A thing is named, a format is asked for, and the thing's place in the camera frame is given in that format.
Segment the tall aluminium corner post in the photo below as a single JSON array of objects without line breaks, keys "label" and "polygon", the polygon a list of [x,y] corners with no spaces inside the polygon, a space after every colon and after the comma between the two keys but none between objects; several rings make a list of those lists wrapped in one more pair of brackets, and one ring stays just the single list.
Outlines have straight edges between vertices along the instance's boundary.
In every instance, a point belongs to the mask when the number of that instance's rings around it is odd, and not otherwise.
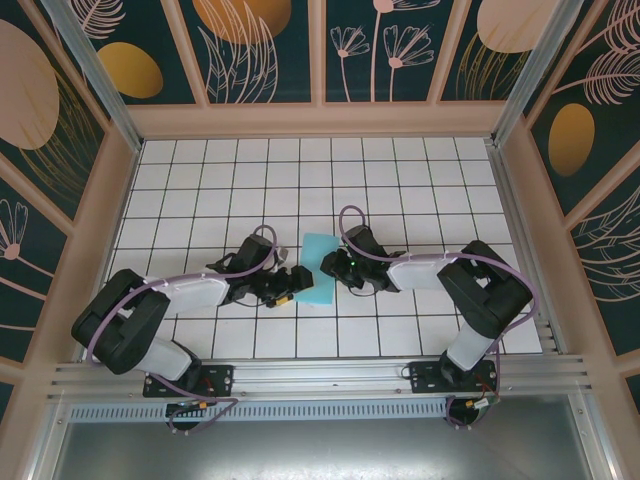
[{"label": "tall aluminium corner post", "polygon": [[124,20],[123,0],[39,1],[126,143],[139,153],[141,136],[92,44],[92,40],[106,40]]},{"label": "tall aluminium corner post", "polygon": [[585,2],[593,0],[559,0],[534,44],[525,65],[511,90],[490,135],[490,146],[500,149],[533,96],[544,74],[557,56]]}]

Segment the light blue cloth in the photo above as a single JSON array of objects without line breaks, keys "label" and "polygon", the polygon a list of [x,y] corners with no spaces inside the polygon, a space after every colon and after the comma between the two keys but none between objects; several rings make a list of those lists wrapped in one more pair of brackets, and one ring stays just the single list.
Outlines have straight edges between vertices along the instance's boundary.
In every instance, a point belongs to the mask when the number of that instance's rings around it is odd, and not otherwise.
[{"label": "light blue cloth", "polygon": [[338,237],[318,233],[305,233],[299,257],[299,265],[312,274],[313,286],[296,293],[294,299],[301,304],[331,305],[335,291],[335,279],[321,271],[324,258],[339,248]]}]

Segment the grey metal sheet panel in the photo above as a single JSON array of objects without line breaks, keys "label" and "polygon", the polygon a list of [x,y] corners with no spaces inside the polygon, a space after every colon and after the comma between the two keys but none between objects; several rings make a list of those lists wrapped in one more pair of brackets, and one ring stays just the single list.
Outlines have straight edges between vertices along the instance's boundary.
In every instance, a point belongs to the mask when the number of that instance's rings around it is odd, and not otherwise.
[{"label": "grey metal sheet panel", "polygon": [[479,425],[438,418],[69,426],[54,480],[609,480],[564,397],[514,398]]}]

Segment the black base plate right arm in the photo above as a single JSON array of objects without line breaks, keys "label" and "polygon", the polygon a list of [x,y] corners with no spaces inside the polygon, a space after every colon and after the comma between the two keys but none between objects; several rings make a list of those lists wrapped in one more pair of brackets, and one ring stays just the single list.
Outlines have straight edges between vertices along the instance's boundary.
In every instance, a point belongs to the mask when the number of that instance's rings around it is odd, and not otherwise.
[{"label": "black base plate right arm", "polygon": [[480,394],[495,390],[498,380],[496,364],[492,360],[481,360],[473,370],[453,382],[442,375],[440,362],[435,360],[410,362],[401,370],[401,376],[409,381],[414,394]]}]

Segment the aluminium side rail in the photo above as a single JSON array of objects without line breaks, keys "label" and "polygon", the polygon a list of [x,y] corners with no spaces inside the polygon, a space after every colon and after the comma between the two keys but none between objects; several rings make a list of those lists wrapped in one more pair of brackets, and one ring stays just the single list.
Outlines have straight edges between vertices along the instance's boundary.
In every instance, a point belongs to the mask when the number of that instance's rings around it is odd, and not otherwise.
[{"label": "aluminium side rail", "polygon": [[537,352],[536,343],[530,339],[531,336],[534,336],[538,340],[542,354],[566,354],[568,352],[566,342],[559,328],[550,291],[541,270],[515,184],[505,162],[506,158],[497,147],[492,145],[487,147],[487,152],[518,266],[520,271],[536,287],[539,296],[538,313],[528,321],[514,327],[503,337],[504,351],[513,354],[531,351],[534,354]]}]

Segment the black base plate left arm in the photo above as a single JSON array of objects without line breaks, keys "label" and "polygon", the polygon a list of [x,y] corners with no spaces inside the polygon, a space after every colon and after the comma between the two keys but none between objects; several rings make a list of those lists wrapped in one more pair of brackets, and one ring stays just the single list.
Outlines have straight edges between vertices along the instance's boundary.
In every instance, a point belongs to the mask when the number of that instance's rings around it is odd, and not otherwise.
[{"label": "black base plate left arm", "polygon": [[[206,397],[230,397],[234,377],[232,365],[204,365],[188,369],[170,384],[176,388]],[[147,376],[142,389],[145,398],[174,398],[181,393],[168,388],[154,377]]]}]

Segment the short aluminium frame post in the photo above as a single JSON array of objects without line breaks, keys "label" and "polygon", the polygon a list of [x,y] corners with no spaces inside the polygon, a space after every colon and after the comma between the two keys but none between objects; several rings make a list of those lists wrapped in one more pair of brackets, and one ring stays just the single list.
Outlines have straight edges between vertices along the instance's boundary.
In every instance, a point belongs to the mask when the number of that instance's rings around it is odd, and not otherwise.
[{"label": "short aluminium frame post", "polygon": [[594,396],[578,391],[569,402],[591,478],[624,480]]},{"label": "short aluminium frame post", "polygon": [[27,480],[53,480],[69,418],[66,402],[47,404],[28,469]]}]

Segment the long aluminium mounting rail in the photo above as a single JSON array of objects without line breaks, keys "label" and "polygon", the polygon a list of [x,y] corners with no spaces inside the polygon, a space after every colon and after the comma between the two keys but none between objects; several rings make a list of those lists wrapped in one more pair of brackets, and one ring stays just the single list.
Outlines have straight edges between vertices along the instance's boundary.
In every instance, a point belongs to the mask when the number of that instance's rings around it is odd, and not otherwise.
[{"label": "long aluminium mounting rail", "polygon": [[[243,400],[328,400],[408,397],[408,358],[329,360],[231,360],[232,395]],[[45,383],[51,401],[141,401],[145,374],[116,376],[103,366],[61,364]],[[503,355],[499,393],[507,396],[589,391],[583,359],[577,355]]]}]

